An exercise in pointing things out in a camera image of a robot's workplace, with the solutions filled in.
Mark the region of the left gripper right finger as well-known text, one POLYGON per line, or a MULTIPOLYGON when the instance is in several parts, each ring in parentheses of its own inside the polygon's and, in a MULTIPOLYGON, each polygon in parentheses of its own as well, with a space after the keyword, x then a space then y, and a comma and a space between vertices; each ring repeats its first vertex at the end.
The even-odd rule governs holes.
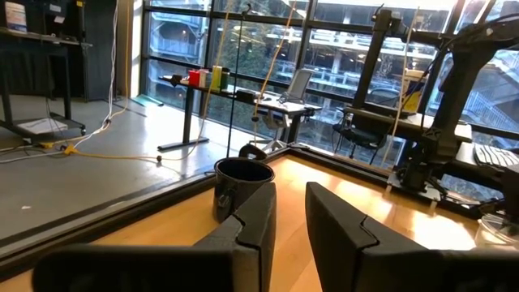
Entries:
POLYGON ((324 291, 516 291, 518 254, 428 249, 317 182, 306 185, 307 232, 324 291))

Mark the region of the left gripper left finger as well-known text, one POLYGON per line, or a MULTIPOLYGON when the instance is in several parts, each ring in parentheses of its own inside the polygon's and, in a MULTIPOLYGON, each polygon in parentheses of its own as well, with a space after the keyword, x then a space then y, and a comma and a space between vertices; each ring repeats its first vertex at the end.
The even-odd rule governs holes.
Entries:
POLYGON ((190 247, 75 244, 42 257, 35 291, 266 291, 277 192, 268 182, 190 247))

